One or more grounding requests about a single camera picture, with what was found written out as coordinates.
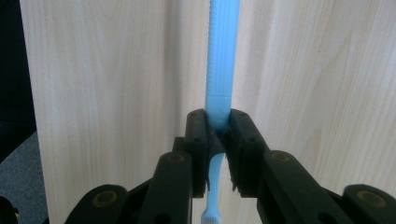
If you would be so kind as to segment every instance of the clamp jaw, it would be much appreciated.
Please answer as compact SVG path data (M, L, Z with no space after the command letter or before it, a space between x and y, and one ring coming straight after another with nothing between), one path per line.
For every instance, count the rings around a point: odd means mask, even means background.
M210 159L226 152L233 189L257 198L263 223L396 223L396 200L366 185L339 196L322 188L289 153L270 150L245 112L232 109L217 136L203 109L187 116L185 137L158 161L154 176L127 191L104 185L88 192L66 223L191 223L192 198L202 198Z

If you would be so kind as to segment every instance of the black plastic part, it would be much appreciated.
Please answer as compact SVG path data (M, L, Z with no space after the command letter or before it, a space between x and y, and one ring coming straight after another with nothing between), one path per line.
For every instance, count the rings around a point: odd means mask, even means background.
M233 181L241 197L257 198L262 178L262 156L269 151L250 116L232 109L226 134L227 159Z
M121 224L127 219L128 192L120 186L103 185L88 192L73 209L66 224Z
M209 129L203 109L190 112L187 116L184 151L192 157L192 185L194 198L203 198L208 179Z
M160 157L137 223L191 223L191 156L169 152Z
M396 200L380 189L367 185L348 186L343 201L356 223L396 223Z
M124 223L137 223L150 183L151 179L128 192L128 220L124 220Z
M289 153L264 154L263 176L286 223L352 223L350 218Z
M15 209L11 202L0 196L0 224L17 224Z

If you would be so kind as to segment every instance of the wooden panel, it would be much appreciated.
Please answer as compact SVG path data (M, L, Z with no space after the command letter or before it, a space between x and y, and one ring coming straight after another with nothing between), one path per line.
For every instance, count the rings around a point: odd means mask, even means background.
M21 0L53 223L88 190L150 178L204 106L209 1ZM324 187L396 196L396 2L241 1L233 107ZM223 223L259 223L231 191ZM199 223L204 200L194 200Z

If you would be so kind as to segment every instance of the gray carpet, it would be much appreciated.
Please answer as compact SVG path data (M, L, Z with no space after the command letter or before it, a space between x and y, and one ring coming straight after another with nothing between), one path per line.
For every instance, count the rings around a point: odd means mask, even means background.
M18 223L43 223L48 216L37 134L0 163L0 195L20 212Z

